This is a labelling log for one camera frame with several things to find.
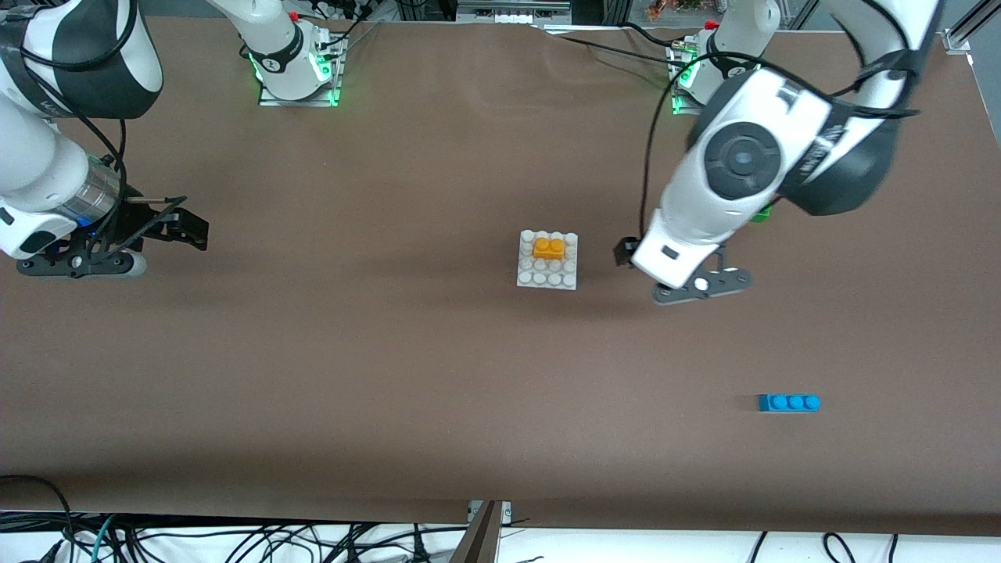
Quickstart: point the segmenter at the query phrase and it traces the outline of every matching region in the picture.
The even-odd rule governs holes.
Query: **metal bracket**
[[[952,34],[952,29],[946,28],[942,32],[942,45],[945,47],[945,52],[950,55],[965,55],[970,52],[970,42],[963,41],[960,44],[953,43],[955,38]]]
[[[658,284],[654,286],[654,303],[660,306],[720,298],[739,294],[751,289],[754,278],[751,272],[740,267],[727,267],[727,252],[720,246],[715,252],[719,263],[710,270],[705,264],[699,266],[683,288],[678,290]]]
[[[471,523],[476,514],[479,513],[481,506],[483,506],[483,501],[469,501],[469,508],[465,512],[465,521]],[[502,501],[500,509],[503,511],[500,523],[511,524],[511,501]]]
[[[470,501],[469,515],[472,516],[472,523],[465,529],[448,563],[494,563],[500,541],[500,525],[506,518],[511,522],[511,503]]]
[[[698,37],[696,35],[687,35],[683,40],[672,41],[671,46],[665,47],[664,49],[668,55],[668,60],[679,61],[686,64],[692,62],[699,50],[696,42],[697,39]],[[668,77],[675,80],[675,85],[671,89],[671,112],[675,115],[699,115],[702,113],[702,104],[696,101],[696,99],[692,97],[692,94],[678,87],[679,83],[691,80],[691,77],[698,71],[698,69],[686,69],[681,76],[678,76],[681,71],[682,68],[679,66],[671,65],[668,67]]]
[[[1001,0],[979,0],[954,25],[942,32],[942,44],[950,55],[965,55],[970,52],[970,37],[987,26],[987,23],[1001,12]]]

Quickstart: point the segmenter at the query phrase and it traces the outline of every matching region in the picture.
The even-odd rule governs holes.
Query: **brown table surface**
[[[780,205],[731,244],[752,291],[658,308],[612,256],[656,64],[385,25],[340,107],[259,108],[226,21],[149,23],[166,87],[129,178],[189,195],[210,248],[150,241],[135,282],[0,268],[5,473],[108,512],[461,521],[504,498],[540,526],[1001,532],[1001,160],[964,57],[934,49],[870,203]],[[828,90],[856,70],[837,34],[768,54]],[[692,118],[662,123],[652,198]],[[580,234],[578,291],[515,286],[524,228]]]

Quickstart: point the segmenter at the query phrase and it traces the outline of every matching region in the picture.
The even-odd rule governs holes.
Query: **mounting plate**
[[[348,39],[345,38],[317,53],[319,57],[326,59],[323,62],[317,62],[317,66],[321,72],[328,72],[330,79],[320,85],[311,95],[298,100],[285,100],[275,97],[261,84],[257,105],[264,107],[337,107],[340,104],[340,87],[344,79],[347,43]]]
[[[471,523],[481,506],[483,506],[483,501],[469,501],[469,508],[465,512],[465,521]],[[500,510],[503,514],[500,524],[511,524],[511,501],[502,501]]]

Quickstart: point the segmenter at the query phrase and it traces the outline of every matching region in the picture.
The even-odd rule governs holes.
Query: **white robotic arm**
[[[316,55],[328,32],[293,22],[280,0],[209,3],[236,26],[273,96],[296,100],[331,79]],[[120,162],[119,175],[109,168],[114,158],[98,159],[44,120],[136,118],[162,83],[138,0],[0,12],[0,249],[20,260],[22,273],[138,275],[143,236],[206,248],[207,222],[176,200],[159,200],[168,208],[157,213],[127,184]]]
[[[693,273],[775,197],[810,214],[842,213],[864,203],[886,175],[899,119],[875,118],[871,111],[862,115],[856,106],[906,107],[924,68],[940,2],[829,0],[829,5],[863,63],[854,102],[822,98],[771,69],[737,72],[722,82],[690,134],[689,152],[642,242],[630,248],[632,263],[662,285],[655,288],[655,300],[659,295],[667,302],[704,299],[720,290]],[[727,32],[728,23],[724,18],[717,33]],[[700,76],[710,68],[709,61],[697,64],[703,66]],[[708,76],[701,83],[711,87],[714,74]],[[690,86],[700,84],[696,78]],[[705,95],[698,87],[689,92]]]

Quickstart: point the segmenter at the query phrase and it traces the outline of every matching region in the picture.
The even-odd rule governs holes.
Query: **lego stud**
[[[562,260],[564,258],[564,241],[539,236],[536,238],[536,245],[532,250],[532,254],[537,258]]]
[[[816,395],[759,395],[758,410],[763,413],[816,413],[820,397]]]
[[[545,230],[519,231],[518,286],[577,289],[578,236]]]

